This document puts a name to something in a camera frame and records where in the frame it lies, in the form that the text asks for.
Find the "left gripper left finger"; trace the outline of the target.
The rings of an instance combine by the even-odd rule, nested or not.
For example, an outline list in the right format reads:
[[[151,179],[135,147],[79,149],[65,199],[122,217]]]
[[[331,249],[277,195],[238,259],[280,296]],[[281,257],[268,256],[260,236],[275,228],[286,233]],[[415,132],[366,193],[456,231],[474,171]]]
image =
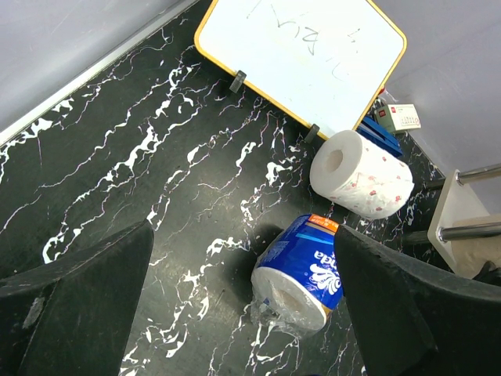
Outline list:
[[[144,220],[1,281],[3,375],[117,375],[153,250]]]

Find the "white red-dotted roll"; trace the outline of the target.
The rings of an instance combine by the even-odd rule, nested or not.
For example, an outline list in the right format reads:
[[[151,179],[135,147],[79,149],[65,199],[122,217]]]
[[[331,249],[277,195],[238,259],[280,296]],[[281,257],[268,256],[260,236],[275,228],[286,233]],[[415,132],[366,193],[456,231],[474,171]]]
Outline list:
[[[320,147],[309,177],[318,195],[370,220],[398,212],[414,188],[406,163],[352,130]]]

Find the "blue roll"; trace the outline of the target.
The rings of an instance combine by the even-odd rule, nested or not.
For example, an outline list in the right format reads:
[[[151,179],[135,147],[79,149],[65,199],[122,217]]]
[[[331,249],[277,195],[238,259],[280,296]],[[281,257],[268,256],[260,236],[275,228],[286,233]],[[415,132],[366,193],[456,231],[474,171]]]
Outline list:
[[[323,329],[343,296],[338,227],[320,215],[301,215],[266,248],[250,277],[254,321],[296,338]]]

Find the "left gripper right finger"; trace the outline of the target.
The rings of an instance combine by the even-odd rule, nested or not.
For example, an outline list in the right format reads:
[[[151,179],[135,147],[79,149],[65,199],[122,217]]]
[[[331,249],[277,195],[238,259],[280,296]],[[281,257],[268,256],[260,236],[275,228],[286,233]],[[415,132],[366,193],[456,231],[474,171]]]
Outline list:
[[[500,289],[340,226],[335,258],[370,375],[498,375]]]

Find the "brown roll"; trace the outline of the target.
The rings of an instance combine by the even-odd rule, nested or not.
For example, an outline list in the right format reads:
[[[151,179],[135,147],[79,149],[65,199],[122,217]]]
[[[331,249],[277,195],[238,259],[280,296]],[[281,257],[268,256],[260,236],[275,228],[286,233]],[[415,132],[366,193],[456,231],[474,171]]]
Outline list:
[[[500,267],[500,236],[452,241],[455,273],[473,279],[486,262]]]

